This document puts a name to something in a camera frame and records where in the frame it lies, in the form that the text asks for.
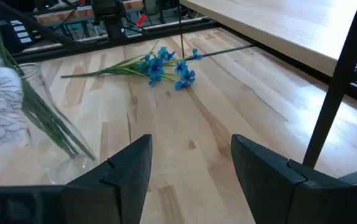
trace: wooden shelf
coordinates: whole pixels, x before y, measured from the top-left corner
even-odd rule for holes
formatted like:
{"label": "wooden shelf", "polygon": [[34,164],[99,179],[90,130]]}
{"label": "wooden shelf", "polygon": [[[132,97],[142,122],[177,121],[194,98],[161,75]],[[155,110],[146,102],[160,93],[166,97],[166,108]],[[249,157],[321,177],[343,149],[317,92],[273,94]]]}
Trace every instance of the wooden shelf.
{"label": "wooden shelf", "polygon": [[357,0],[181,0],[181,4],[332,76]]}

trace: wooden table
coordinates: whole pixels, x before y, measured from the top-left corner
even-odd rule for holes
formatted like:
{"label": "wooden table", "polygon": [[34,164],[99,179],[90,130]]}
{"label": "wooden table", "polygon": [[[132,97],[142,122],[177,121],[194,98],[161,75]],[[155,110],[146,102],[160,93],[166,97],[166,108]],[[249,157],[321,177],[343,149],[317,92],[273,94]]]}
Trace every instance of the wooden table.
{"label": "wooden table", "polygon": [[357,0],[181,0],[181,4],[332,76]]}
{"label": "wooden table", "polygon": [[[123,1],[123,4],[126,10],[143,7],[142,0],[127,0],[127,1]],[[63,4],[59,3],[57,5],[57,7],[63,7],[63,6],[65,6],[64,3]],[[38,23],[41,24],[62,22],[70,15],[71,12],[72,10],[42,14],[37,16],[36,19]],[[72,15],[70,15],[69,19],[76,19],[76,18],[90,17],[90,16],[93,16],[93,11],[92,8],[89,6],[89,7],[82,7],[77,9],[75,12],[73,12]]]}
{"label": "wooden table", "polygon": [[[184,34],[185,52],[247,44],[223,29]],[[241,134],[301,162],[326,85],[256,47],[188,62],[192,88],[141,77],[61,79],[149,51],[156,40],[41,63],[60,109],[104,161],[143,134],[153,162],[142,223],[254,223],[230,154]],[[181,52],[179,36],[160,40]],[[357,101],[345,97],[317,163],[333,177],[357,171]],[[0,185],[49,184],[29,146],[0,150]]]}

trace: red object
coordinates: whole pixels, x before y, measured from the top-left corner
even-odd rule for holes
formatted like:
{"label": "red object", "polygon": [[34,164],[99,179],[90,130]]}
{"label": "red object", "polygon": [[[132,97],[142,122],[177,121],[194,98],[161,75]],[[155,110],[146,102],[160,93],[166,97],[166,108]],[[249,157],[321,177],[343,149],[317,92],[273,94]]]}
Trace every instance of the red object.
{"label": "red object", "polygon": [[146,15],[145,14],[142,14],[140,19],[138,20],[138,22],[136,23],[136,26],[137,27],[140,27],[141,24],[143,23],[143,21],[146,19]]}

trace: green leaf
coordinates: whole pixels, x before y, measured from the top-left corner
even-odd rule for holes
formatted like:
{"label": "green leaf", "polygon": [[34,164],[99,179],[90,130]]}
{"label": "green leaf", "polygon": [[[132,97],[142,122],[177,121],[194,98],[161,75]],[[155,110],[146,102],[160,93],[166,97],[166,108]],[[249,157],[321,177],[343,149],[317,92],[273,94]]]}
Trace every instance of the green leaf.
{"label": "green leaf", "polygon": [[141,73],[141,72],[137,72],[137,71],[134,71],[132,69],[128,69],[128,68],[121,68],[122,70],[126,70],[127,72],[131,72],[131,73],[134,73],[134,74],[137,74],[137,75],[140,75],[142,77],[148,77],[147,75]]}
{"label": "green leaf", "polygon": [[127,60],[124,60],[122,62],[119,62],[117,63],[116,65],[114,65],[113,67],[121,67],[121,66],[125,66],[127,65],[129,62],[132,62],[134,61],[135,59],[138,59],[140,57],[144,57],[144,56],[147,56],[148,54],[143,54],[143,55],[139,55],[139,56],[136,56],[136,57],[132,57],[132,58],[129,58]]}
{"label": "green leaf", "polygon": [[156,43],[154,44],[154,46],[152,47],[152,49],[149,51],[149,54],[152,54],[153,50],[155,49],[156,45],[158,45],[158,41],[156,41]]}

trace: blue flower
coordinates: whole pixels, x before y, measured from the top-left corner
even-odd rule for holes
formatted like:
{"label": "blue flower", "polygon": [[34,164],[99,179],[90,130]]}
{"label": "blue flower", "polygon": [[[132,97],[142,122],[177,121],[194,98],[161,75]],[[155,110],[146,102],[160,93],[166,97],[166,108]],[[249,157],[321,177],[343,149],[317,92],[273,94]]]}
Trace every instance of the blue flower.
{"label": "blue flower", "polygon": [[200,60],[200,59],[203,58],[203,55],[198,55],[198,49],[197,48],[193,48],[192,49],[192,53],[193,53],[193,56],[192,56],[193,59]]}
{"label": "blue flower", "polygon": [[196,74],[194,70],[189,71],[186,69],[181,74],[181,80],[174,84],[176,90],[182,90],[183,88],[191,86],[195,82],[195,75]]}
{"label": "blue flower", "polygon": [[182,90],[184,88],[184,83],[180,80],[174,84],[176,90]]}
{"label": "blue flower", "polygon": [[149,85],[154,87],[157,82],[161,81],[161,75],[157,75],[155,77],[151,77],[151,81],[149,82]]}
{"label": "blue flower", "polygon": [[149,82],[149,85],[154,86],[157,82],[160,82],[163,73],[163,59],[155,57],[150,60],[148,75],[151,78],[151,81]]}
{"label": "blue flower", "polygon": [[160,50],[158,51],[158,55],[163,56],[166,52],[168,53],[167,47],[161,47]]}
{"label": "blue flower", "polygon": [[145,55],[145,61],[151,63],[151,55]]}
{"label": "blue flower", "polygon": [[195,71],[191,70],[189,71],[188,69],[185,70],[182,74],[181,74],[181,81],[187,83],[188,85],[192,84],[195,82]]}
{"label": "blue flower", "polygon": [[166,61],[169,61],[169,60],[171,60],[171,59],[174,59],[174,54],[175,54],[176,52],[172,52],[172,53],[168,53],[165,57],[164,57],[164,59],[166,60]]}
{"label": "blue flower", "polygon": [[163,70],[163,59],[154,58],[150,61],[148,75],[149,77],[156,77],[158,75],[162,75],[164,73]]}
{"label": "blue flower", "polygon": [[186,65],[186,61],[182,60],[180,62],[176,62],[176,68],[174,71],[176,71],[177,74],[181,74],[185,72],[188,69],[188,66]]}
{"label": "blue flower", "polygon": [[161,47],[160,50],[158,51],[158,55],[160,56],[160,58],[162,58],[165,61],[171,60],[175,53],[176,52],[169,53],[167,47]]}
{"label": "blue flower", "polygon": [[184,82],[182,80],[179,80],[174,84],[174,87],[176,88],[176,90],[182,90],[182,89],[184,89],[186,87],[189,87],[189,86],[191,86],[191,83]]}

